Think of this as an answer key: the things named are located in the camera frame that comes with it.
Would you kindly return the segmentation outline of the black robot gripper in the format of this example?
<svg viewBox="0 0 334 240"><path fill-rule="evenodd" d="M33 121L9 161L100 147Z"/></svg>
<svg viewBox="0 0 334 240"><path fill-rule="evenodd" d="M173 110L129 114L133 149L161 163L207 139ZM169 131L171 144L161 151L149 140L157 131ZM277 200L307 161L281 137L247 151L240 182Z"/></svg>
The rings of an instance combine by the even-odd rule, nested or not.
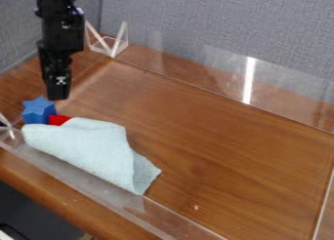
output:
<svg viewBox="0 0 334 240"><path fill-rule="evenodd" d="M68 56L84 49L84 11L74 5L77 0L34 1L34 14L41 19L37 55L46 97L65 100L72 86L72 59ZM48 55L57 60L48 63Z"/></svg>

